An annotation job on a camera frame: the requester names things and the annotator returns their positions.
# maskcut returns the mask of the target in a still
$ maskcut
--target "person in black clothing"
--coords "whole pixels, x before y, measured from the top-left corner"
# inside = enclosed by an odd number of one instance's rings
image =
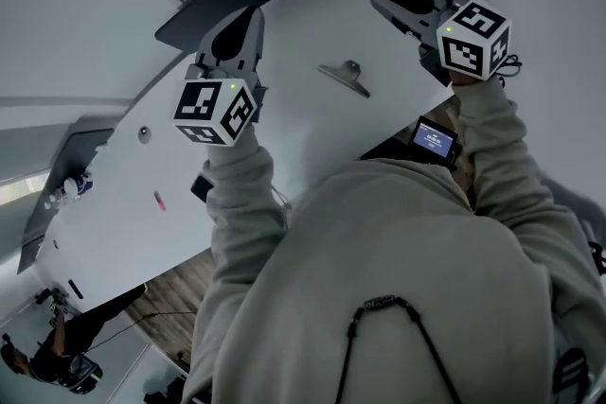
[[[88,350],[105,323],[114,319],[145,291],[145,285],[141,285],[69,322],[64,320],[60,311],[55,329],[48,334],[32,360],[12,345],[2,347],[2,359],[15,374],[42,382],[57,382],[67,373],[72,359]]]

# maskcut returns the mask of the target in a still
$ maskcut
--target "black shirt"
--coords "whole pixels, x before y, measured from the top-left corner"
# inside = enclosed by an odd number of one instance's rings
[[[32,375],[38,380],[55,382],[67,374],[72,358],[70,356],[59,357],[56,355],[51,350],[54,342],[55,330],[48,334],[45,342],[29,363]]]

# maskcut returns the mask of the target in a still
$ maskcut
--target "person in gray hoodie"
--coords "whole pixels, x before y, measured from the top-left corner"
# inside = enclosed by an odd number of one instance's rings
[[[450,172],[352,162],[288,231],[252,127],[208,148],[212,286],[184,402],[580,402],[606,361],[606,300],[498,79],[452,74],[476,205]]]

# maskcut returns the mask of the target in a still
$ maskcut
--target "blue screen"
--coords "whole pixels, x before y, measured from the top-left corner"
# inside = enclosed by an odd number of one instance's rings
[[[453,144],[453,138],[432,127],[428,127],[424,123],[419,124],[419,130],[413,141],[417,145],[421,145],[444,158],[448,157]]]

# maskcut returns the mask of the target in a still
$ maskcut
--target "desk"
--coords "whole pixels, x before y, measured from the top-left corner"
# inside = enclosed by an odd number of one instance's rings
[[[398,132],[451,95],[419,65],[418,43],[368,0],[273,0],[258,73],[269,86],[258,138],[274,156],[274,185],[292,198]],[[316,70],[353,59],[365,99]],[[95,186],[61,210],[36,262],[85,311],[154,278],[210,245],[212,223],[189,189],[206,158],[170,123],[175,81],[158,82],[116,127],[90,169]],[[151,141],[139,143],[140,127]],[[153,197],[161,195],[167,211]],[[53,240],[59,249],[55,249]],[[72,279],[84,299],[69,288]]]

